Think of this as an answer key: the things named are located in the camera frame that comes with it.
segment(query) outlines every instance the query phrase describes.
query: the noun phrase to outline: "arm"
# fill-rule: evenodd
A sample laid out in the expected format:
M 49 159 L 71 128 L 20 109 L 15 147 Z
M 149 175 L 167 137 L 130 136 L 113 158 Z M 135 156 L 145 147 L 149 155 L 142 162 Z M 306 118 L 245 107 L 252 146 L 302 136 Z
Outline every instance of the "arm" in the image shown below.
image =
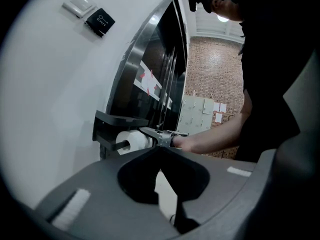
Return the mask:
M 234 147 L 239 142 L 242 126 L 250 116 L 252 102 L 247 90 L 244 90 L 244 104 L 241 112 L 219 127 L 188 137 L 177 136 L 173 139 L 175 147 L 197 154 L 216 152 Z

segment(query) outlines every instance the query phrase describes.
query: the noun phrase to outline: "white locker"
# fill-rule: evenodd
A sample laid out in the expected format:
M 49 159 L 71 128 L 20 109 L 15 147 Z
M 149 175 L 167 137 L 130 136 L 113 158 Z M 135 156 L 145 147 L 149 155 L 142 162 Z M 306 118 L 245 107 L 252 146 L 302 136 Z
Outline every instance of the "white locker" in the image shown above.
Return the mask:
M 211 128 L 214 100 L 185 95 L 182 100 L 177 131 L 194 135 Z
M 214 115 L 214 104 L 215 101 L 213 99 L 205 98 L 203 105 L 203 113 L 207 115 Z
M 182 100 L 181 110 L 192 111 L 194 108 L 194 97 L 185 95 Z

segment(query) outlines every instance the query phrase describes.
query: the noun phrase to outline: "toilet paper roll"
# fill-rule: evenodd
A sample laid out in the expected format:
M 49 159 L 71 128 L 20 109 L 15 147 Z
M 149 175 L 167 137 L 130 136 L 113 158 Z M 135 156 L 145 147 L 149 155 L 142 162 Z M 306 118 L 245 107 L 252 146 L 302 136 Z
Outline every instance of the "toilet paper roll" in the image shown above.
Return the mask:
M 118 149 L 120 155 L 151 148 L 153 143 L 152 138 L 145 136 L 138 130 L 120 132 L 116 137 L 115 142 L 119 143 L 123 141 L 128 141 L 130 146 Z

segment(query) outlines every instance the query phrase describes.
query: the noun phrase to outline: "ceiling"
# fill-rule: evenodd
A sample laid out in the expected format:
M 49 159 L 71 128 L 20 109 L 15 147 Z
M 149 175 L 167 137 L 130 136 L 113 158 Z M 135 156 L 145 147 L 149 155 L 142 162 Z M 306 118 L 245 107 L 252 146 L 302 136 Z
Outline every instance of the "ceiling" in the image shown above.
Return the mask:
M 238 43 L 244 43 L 242 27 L 239 22 L 222 22 L 214 12 L 207 13 L 202 3 L 197 4 L 195 12 L 196 36 L 222 38 Z

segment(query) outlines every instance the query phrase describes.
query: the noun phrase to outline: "ceiling light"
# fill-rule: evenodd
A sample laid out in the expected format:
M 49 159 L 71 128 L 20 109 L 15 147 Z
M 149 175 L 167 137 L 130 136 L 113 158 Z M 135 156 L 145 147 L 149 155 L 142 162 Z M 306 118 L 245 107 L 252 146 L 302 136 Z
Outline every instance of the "ceiling light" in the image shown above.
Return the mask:
M 219 21 L 221 21 L 221 22 L 227 22 L 229 19 L 228 18 L 224 18 L 224 17 L 221 17 L 221 16 L 219 16 L 218 15 L 218 19 L 219 19 Z

